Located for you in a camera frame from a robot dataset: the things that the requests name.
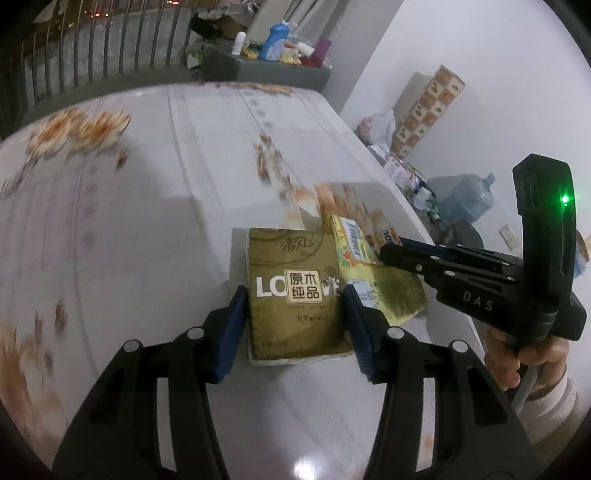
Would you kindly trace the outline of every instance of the white bottle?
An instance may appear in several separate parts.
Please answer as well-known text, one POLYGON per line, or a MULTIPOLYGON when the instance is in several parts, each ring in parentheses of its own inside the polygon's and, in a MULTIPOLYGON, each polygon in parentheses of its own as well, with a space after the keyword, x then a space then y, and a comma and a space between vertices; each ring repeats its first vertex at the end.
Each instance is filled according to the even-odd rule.
POLYGON ((234 40, 234 46, 232 47, 232 55, 240 55, 245 40, 246 32, 238 32, 236 34, 236 40, 234 40))
POLYGON ((298 42, 295 47, 302 57, 311 57, 314 53, 314 47, 310 47, 307 43, 298 42))

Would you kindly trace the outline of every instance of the blue detergent bottle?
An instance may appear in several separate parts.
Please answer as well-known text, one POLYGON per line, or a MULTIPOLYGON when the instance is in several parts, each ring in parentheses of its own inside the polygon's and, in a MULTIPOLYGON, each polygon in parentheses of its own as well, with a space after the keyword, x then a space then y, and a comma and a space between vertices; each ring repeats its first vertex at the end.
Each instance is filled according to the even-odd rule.
POLYGON ((282 21, 273 25, 269 32, 269 37, 265 40, 259 53, 259 59, 266 61, 278 61, 285 46, 287 36, 290 34, 290 28, 287 22, 282 21))

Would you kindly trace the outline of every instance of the snack bag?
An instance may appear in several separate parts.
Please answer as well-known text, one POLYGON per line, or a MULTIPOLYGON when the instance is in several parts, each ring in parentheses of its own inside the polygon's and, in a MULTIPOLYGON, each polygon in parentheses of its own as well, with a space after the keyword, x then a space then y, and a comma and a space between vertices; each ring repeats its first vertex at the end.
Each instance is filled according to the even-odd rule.
POLYGON ((364 306, 380 310, 392 326, 427 307, 418 277, 383 265, 376 255, 387 241, 400 242, 393 228, 380 229, 372 236, 372 247, 354 220, 323 213, 323 230, 335 239, 341 283, 353 285, 364 306))

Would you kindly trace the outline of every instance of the screw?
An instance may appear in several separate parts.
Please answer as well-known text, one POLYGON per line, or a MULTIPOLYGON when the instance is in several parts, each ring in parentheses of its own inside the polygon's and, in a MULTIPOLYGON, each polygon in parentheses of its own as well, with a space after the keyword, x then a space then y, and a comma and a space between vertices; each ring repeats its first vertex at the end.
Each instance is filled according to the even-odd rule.
POLYGON ((193 327, 187 331, 187 336, 191 340, 197 340, 205 335, 205 331, 201 327, 193 327))
POLYGON ((127 340, 123 345, 123 350, 127 353, 135 352, 139 348, 139 342, 137 340, 127 340))
POLYGON ((468 351, 468 344, 461 340, 456 340, 452 343, 452 348, 458 353, 466 353, 468 351))
POLYGON ((388 336, 395 340, 400 340, 404 336, 404 330, 400 327, 390 327, 388 329, 388 336))

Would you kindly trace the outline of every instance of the patterned box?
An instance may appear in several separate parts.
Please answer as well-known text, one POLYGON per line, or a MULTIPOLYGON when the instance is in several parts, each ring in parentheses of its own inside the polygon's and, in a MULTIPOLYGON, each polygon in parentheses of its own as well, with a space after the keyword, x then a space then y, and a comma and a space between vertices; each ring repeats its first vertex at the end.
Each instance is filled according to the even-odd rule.
POLYGON ((392 137, 391 152, 406 157, 462 92, 466 84, 441 65, 392 137))

